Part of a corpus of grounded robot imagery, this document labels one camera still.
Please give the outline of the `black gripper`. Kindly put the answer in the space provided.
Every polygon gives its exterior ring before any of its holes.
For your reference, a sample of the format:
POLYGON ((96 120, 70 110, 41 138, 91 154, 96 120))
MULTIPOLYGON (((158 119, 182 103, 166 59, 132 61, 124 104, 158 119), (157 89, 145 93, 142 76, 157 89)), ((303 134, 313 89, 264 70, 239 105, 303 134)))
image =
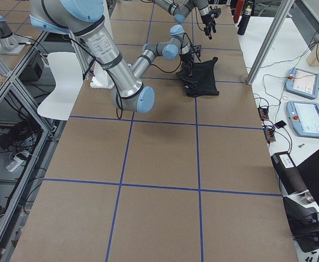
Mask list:
POLYGON ((199 61, 201 56, 201 45, 185 45, 181 49, 181 61, 186 63, 186 74, 187 76, 191 76, 191 64, 190 62, 194 62, 194 57, 196 56, 199 61))
POLYGON ((209 7, 205 10, 204 14, 202 15, 202 22, 205 24, 204 32, 205 35, 211 40, 211 30, 213 33, 216 33, 216 22, 215 19, 218 18, 221 14, 221 9, 218 7, 212 8, 209 7))

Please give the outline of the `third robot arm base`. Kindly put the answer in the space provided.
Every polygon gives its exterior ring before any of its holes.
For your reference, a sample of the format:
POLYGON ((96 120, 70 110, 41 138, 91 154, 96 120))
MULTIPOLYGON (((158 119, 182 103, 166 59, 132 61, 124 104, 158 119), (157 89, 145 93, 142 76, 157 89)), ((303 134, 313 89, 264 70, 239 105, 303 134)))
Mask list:
POLYGON ((0 55, 18 55, 26 45, 31 45, 31 42, 15 35, 0 15, 0 55))

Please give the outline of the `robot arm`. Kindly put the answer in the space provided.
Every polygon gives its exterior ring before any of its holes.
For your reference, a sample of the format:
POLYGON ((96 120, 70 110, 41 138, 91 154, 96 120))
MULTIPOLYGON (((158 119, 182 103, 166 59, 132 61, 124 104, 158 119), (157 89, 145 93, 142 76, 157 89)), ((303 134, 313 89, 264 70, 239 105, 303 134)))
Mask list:
POLYGON ((218 18, 221 14, 221 9, 218 7, 212 7, 209 4, 209 1, 204 0, 197 0, 197 1, 185 1, 184 4, 179 5, 174 1, 167 1, 167 0, 157 0, 153 1, 156 5, 161 7, 163 10, 167 11, 170 15, 173 16, 175 22, 178 24, 182 24, 189 14, 198 9, 200 14, 200 18, 202 23, 204 24, 204 31, 205 35, 212 39, 211 33, 216 33, 216 22, 215 19, 218 18))
POLYGON ((200 46, 194 46, 183 27, 175 25, 167 41, 146 44, 136 62, 128 66, 105 26, 103 1, 31 1, 30 7, 34 27, 57 34, 72 33, 86 43, 112 79, 112 101, 120 110, 147 113, 152 109, 155 92, 143 84, 141 77, 156 57, 170 60, 179 56, 182 66, 192 73, 194 57, 200 55, 200 46))

